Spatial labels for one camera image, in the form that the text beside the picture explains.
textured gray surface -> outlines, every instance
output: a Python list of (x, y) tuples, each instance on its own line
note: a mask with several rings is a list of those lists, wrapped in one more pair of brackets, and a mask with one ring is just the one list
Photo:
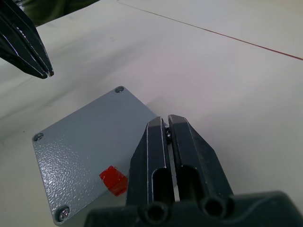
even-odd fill
[[(128, 173), (145, 126), (155, 117), (127, 89), (112, 90), (42, 131), (33, 145), (55, 224), (68, 222), (107, 190), (99, 174), (110, 165)], [(58, 223), (61, 206), (71, 213)]]

white table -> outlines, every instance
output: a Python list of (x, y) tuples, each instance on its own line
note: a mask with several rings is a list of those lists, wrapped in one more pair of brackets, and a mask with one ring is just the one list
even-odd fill
[(187, 117), (234, 193), (282, 190), (303, 211), (301, 60), (109, 0), (38, 32), (52, 78), (0, 61), (1, 226), (54, 226), (31, 138), (119, 85)]

screw hole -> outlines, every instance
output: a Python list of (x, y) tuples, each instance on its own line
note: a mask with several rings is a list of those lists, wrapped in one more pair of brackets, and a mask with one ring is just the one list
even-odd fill
[(56, 215), (55, 215), (55, 218), (56, 218), (56, 221), (58, 222), (63, 222), (65, 221), (69, 214), (70, 214), (70, 208), (68, 206), (63, 206), (63, 207), (60, 207), (57, 211), (56, 211)]
[(160, 224), (168, 217), (168, 208), (162, 203), (153, 203), (147, 208), (145, 213), (146, 220), (151, 224)]
[(120, 93), (120, 92), (122, 92), (122, 91), (124, 91), (124, 87), (123, 87), (123, 86), (119, 86), (119, 87), (117, 87), (117, 88), (115, 89), (115, 92), (116, 92), (116, 93)]
[(37, 142), (37, 141), (39, 141), (40, 139), (42, 139), (43, 136), (44, 136), (44, 134), (43, 134), (42, 132), (37, 133), (37, 134), (33, 137), (33, 141), (34, 141), (34, 142)]
[(213, 218), (221, 218), (225, 214), (224, 206), (217, 199), (209, 199), (204, 205), (204, 211)]

red tape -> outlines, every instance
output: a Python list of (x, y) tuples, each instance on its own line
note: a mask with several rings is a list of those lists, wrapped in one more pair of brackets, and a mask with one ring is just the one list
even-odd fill
[(119, 196), (126, 192), (128, 179), (115, 167), (110, 166), (104, 170), (100, 175), (101, 180), (108, 188), (108, 190), (115, 196)]

